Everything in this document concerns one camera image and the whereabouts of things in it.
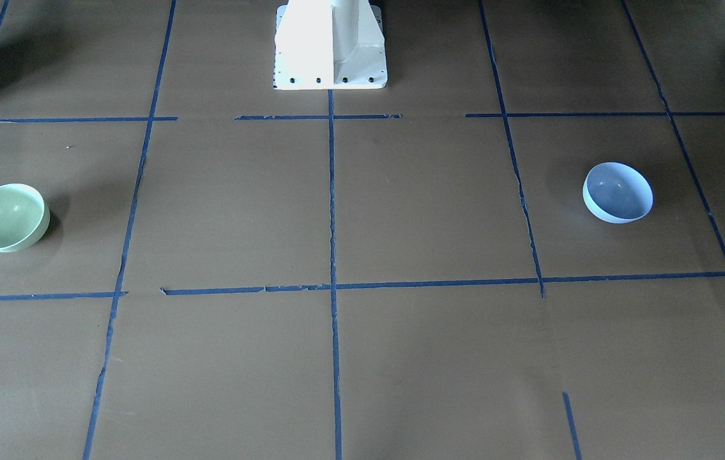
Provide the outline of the green bowl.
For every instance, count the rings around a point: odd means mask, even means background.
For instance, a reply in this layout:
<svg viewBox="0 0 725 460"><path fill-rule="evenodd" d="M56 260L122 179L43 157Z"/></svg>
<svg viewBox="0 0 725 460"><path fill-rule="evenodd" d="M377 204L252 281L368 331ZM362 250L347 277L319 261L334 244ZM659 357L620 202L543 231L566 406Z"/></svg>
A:
<svg viewBox="0 0 725 460"><path fill-rule="evenodd" d="M32 186L10 183L0 186L0 253L32 247L50 224L50 209Z"/></svg>

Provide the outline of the blue bowl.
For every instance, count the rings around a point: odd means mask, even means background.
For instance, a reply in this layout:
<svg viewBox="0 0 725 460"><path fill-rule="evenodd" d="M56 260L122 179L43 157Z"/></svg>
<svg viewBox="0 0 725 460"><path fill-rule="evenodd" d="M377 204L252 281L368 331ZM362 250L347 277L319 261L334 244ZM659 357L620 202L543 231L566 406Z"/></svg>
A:
<svg viewBox="0 0 725 460"><path fill-rule="evenodd" d="M645 176L613 161L590 169L582 193L589 212L610 224L628 224L646 217L654 204L652 186Z"/></svg>

